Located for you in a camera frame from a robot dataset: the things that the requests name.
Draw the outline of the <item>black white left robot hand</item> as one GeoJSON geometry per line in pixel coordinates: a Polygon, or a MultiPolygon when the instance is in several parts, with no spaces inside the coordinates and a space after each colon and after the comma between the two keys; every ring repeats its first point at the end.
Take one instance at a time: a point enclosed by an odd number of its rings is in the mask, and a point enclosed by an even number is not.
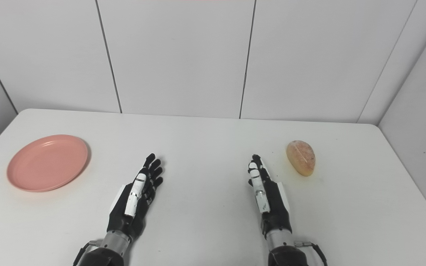
{"type": "Polygon", "coordinates": [[[145,217],[162,184],[161,160],[150,154],[135,179],[124,186],[110,214],[107,232],[118,231],[131,242],[137,241],[145,228],[145,217]]]}

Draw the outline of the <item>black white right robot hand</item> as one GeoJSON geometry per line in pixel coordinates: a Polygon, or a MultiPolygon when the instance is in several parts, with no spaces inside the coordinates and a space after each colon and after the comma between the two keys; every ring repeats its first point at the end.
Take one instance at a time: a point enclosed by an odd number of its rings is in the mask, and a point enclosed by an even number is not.
{"type": "Polygon", "coordinates": [[[284,203],[279,183],[272,180],[259,155],[252,155],[247,169],[248,184],[252,186],[259,213],[262,235],[273,230],[292,232],[289,212],[284,203]]]}

